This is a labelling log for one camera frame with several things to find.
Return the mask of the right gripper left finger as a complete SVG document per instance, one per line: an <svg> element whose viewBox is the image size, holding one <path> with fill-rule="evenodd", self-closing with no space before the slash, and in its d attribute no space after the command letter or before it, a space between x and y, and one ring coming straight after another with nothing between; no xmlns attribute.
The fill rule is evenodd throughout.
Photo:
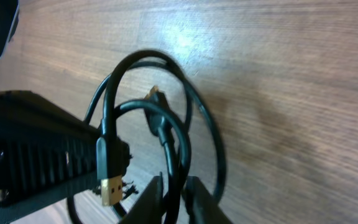
<svg viewBox="0 0 358 224"><path fill-rule="evenodd" d="M119 224L161 224L163 216L163 178L155 176Z"/></svg>

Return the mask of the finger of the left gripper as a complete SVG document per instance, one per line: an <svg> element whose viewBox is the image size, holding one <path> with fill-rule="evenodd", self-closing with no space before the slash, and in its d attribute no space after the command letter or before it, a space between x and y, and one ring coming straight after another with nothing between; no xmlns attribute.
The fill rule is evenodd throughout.
<svg viewBox="0 0 358 224"><path fill-rule="evenodd" d="M79 119L31 91L0 91L0 223L10 223L73 197L100 192L96 176L99 129L90 125L101 92Z"/></svg>

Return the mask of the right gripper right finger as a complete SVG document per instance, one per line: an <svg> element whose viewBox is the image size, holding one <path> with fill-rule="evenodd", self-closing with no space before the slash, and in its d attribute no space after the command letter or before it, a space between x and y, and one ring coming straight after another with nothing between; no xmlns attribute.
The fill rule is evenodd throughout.
<svg viewBox="0 0 358 224"><path fill-rule="evenodd" d="M198 177L189 176L185 188L185 206L190 224L231 224Z"/></svg>

